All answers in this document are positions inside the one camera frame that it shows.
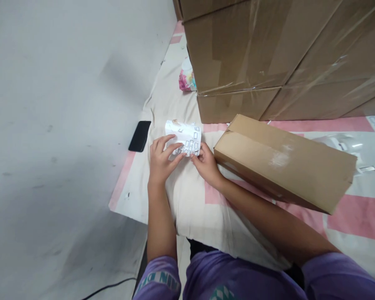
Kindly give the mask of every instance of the phone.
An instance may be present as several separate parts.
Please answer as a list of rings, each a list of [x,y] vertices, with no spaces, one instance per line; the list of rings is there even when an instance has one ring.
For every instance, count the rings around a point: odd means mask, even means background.
[[[137,124],[135,133],[133,134],[128,148],[129,151],[143,152],[147,142],[147,135],[149,133],[150,124],[151,121],[140,121]]]

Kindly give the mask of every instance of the white paper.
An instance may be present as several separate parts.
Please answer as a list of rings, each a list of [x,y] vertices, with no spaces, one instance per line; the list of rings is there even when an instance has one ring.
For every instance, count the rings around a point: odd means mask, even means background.
[[[176,136],[167,143],[167,147],[175,143],[183,143],[183,145],[172,154],[179,154],[182,152],[187,153],[187,157],[190,154],[196,156],[200,153],[200,143],[201,143],[201,129],[196,126],[195,123],[185,124],[179,123],[178,120],[168,120],[165,123],[165,134],[175,134]]]

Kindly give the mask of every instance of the hand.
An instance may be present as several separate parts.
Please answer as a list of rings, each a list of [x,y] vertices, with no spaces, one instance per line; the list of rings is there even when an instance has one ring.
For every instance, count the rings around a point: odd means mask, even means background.
[[[186,153],[181,153],[174,160],[168,159],[175,149],[183,145],[182,143],[172,144],[164,150],[166,142],[174,137],[175,135],[160,137],[154,140],[150,146],[149,184],[164,185],[167,178],[186,155]]]
[[[201,143],[200,155],[197,157],[191,154],[190,158],[201,177],[211,186],[218,189],[224,180],[224,176],[218,169],[214,154],[211,152],[208,145],[204,142]]]

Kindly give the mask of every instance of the bed sheet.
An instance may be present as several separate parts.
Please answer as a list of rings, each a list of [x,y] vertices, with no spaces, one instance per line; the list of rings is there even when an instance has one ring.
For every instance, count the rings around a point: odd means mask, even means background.
[[[195,122],[202,139],[212,148],[226,124],[202,124],[195,92],[182,92],[177,83],[181,62],[187,57],[186,38],[179,22],[141,120],[151,120],[147,144],[142,153],[129,152],[109,207],[137,221],[148,221],[148,147],[165,134],[166,120]],[[364,144],[361,157],[375,165],[375,116],[314,121],[272,121],[269,126],[313,139],[333,133],[349,133]],[[269,200],[253,186],[220,167],[229,179]],[[166,183],[177,233],[201,241],[274,270],[290,263],[226,199],[209,186],[189,159],[184,159]],[[313,227],[342,252],[352,257],[375,277],[375,172],[354,178],[334,215],[322,214],[292,204],[276,202]]]

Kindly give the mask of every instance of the cardboard box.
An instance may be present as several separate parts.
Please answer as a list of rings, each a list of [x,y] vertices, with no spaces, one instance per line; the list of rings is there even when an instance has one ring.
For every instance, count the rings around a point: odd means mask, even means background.
[[[259,120],[280,87],[219,95],[197,95],[202,123],[229,123],[237,114]]]
[[[173,0],[173,2],[174,2],[174,9],[175,9],[176,19],[178,21],[181,21],[181,20],[183,20],[183,17],[182,17],[182,10],[180,8],[179,1],[178,0]]]
[[[333,214],[357,157],[237,115],[214,147],[217,162],[275,200]]]
[[[336,119],[373,97],[375,77],[318,85],[287,85],[260,120]]]
[[[200,95],[286,83],[340,0],[180,0]]]
[[[356,107],[352,111],[343,115],[343,117],[363,117],[368,115],[375,115],[375,98],[360,105],[359,107]]]
[[[289,85],[375,77],[375,0],[344,0]]]

